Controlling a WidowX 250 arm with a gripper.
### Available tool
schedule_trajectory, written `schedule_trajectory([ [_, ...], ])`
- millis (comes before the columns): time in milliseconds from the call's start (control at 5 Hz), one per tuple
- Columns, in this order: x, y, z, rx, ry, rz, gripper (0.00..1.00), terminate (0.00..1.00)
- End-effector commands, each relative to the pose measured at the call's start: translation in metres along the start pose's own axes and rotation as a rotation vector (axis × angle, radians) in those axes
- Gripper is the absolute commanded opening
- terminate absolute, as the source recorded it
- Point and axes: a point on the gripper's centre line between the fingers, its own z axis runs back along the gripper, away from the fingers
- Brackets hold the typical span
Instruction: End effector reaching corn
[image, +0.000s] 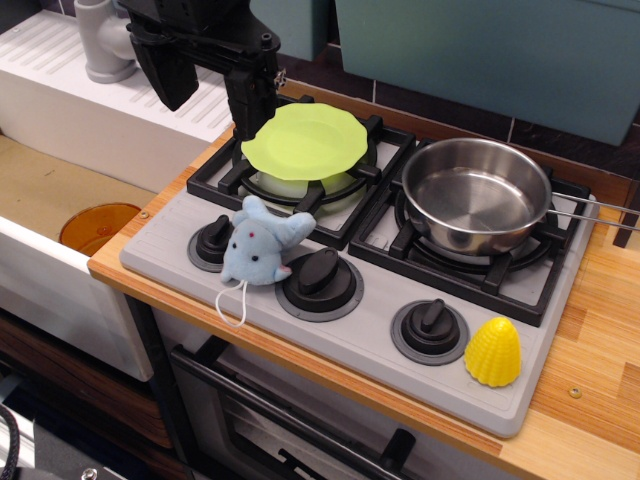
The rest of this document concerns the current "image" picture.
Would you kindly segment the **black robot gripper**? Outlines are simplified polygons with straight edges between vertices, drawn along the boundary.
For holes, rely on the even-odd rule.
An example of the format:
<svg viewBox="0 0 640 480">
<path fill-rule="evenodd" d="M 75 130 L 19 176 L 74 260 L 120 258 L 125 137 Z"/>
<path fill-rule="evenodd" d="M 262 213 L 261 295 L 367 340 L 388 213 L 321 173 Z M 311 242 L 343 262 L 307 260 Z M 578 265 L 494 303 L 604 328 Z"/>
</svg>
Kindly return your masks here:
<svg viewBox="0 0 640 480">
<path fill-rule="evenodd" d="M 276 60 L 280 39 L 253 14 L 248 1 L 132 0 L 119 5 L 130 18 L 137 61 L 170 111 L 199 88 L 191 58 L 200 65 L 230 63 L 223 76 L 237 140 L 254 139 L 274 117 L 285 82 Z"/>
</svg>

